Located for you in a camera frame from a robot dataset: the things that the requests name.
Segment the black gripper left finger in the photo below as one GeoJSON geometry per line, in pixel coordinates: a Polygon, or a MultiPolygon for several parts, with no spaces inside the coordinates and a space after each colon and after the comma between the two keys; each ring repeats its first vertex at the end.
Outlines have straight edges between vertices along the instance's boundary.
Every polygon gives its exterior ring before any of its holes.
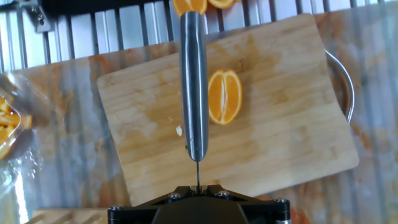
{"type": "Polygon", "coordinates": [[[108,208],[108,224],[151,223],[164,205],[177,202],[199,193],[198,186],[179,186],[173,192],[134,207],[113,205],[108,208]]]}

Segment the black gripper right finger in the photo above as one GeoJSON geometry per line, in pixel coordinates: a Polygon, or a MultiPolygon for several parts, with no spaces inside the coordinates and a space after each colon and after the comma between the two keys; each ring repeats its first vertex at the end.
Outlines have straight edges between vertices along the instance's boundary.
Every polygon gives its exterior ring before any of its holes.
{"type": "Polygon", "coordinates": [[[205,223],[291,223],[290,201],[287,199],[263,201],[220,185],[203,185],[199,195],[206,199],[199,211],[205,223]]]}

